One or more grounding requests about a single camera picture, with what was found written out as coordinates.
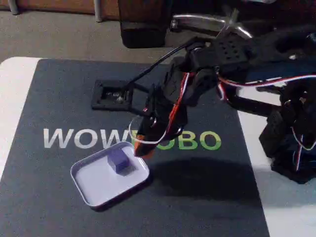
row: white table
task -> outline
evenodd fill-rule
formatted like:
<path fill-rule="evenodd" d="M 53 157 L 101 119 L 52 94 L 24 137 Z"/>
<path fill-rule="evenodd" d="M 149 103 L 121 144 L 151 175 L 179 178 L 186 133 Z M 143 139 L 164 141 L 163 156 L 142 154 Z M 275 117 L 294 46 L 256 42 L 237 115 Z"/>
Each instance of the white table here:
<path fill-rule="evenodd" d="M 0 177 L 39 58 L 15 57 L 0 64 Z M 278 96 L 245 89 L 247 98 L 278 103 Z M 258 136 L 266 118 L 239 112 L 240 123 L 272 237 L 312 237 L 316 232 L 316 179 L 298 185 L 272 172 Z"/>

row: small block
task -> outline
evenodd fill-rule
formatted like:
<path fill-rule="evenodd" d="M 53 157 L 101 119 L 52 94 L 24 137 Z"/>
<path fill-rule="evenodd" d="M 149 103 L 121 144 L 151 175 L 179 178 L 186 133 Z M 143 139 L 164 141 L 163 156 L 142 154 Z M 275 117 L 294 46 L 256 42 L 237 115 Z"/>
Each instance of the small block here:
<path fill-rule="evenodd" d="M 120 173 L 130 165 L 129 158 L 122 149 L 112 151 L 108 155 L 108 162 L 115 173 Z"/>

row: black cable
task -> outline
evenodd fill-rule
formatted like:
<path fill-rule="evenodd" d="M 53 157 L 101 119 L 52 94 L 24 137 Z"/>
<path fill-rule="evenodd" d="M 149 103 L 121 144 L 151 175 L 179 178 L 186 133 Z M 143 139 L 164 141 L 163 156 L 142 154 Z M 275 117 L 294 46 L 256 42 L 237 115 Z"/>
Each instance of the black cable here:
<path fill-rule="evenodd" d="M 203 42 L 209 42 L 210 39 L 204 39 L 204 38 L 192 38 L 191 40 L 187 41 L 186 43 L 184 43 L 183 45 L 171 50 L 170 52 L 168 52 L 167 54 L 165 54 L 164 56 L 162 56 L 161 58 L 159 58 L 155 63 L 153 63 L 149 68 L 145 69 L 144 71 L 142 71 L 140 74 L 138 74 L 137 76 L 135 76 L 133 79 L 131 79 L 125 86 L 123 86 L 122 91 L 124 91 L 125 89 L 127 89 L 131 84 L 133 84 L 134 82 L 138 81 L 139 79 L 141 79 L 143 76 L 145 76 L 146 74 L 150 73 L 156 66 L 158 66 L 160 63 L 162 63 L 164 60 L 166 60 L 167 58 L 169 58 L 171 55 L 175 54 L 176 52 L 180 51 L 181 49 L 190 46 L 191 44 L 197 42 L 197 41 L 203 41 Z"/>

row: mouse pad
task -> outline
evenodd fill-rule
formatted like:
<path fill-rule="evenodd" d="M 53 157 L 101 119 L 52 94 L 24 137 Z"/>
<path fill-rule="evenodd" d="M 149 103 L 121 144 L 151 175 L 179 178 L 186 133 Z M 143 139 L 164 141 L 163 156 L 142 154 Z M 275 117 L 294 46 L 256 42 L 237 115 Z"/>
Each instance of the mouse pad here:
<path fill-rule="evenodd" d="M 95 81 L 128 80 L 147 66 L 39 61 L 0 182 L 3 236 L 269 236 L 237 111 L 215 90 L 188 109 L 183 134 L 146 160 L 147 185 L 103 210 L 84 204 L 71 166 L 131 141 L 134 117 L 93 111 Z M 166 69 L 159 66 L 139 83 L 158 84 Z M 135 94 L 134 107 L 142 109 L 145 99 Z"/>

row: white tray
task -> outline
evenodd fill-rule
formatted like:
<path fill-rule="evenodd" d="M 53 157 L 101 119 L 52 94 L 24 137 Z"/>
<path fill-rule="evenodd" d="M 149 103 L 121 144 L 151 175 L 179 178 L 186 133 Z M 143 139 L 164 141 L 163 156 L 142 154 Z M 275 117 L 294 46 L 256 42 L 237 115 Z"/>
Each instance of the white tray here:
<path fill-rule="evenodd" d="M 122 149 L 131 164 L 120 174 L 108 163 L 113 149 Z M 120 142 L 76 162 L 70 174 L 84 202 L 90 207 L 99 207 L 144 182 L 149 169 L 143 159 L 134 156 L 132 144 Z"/>

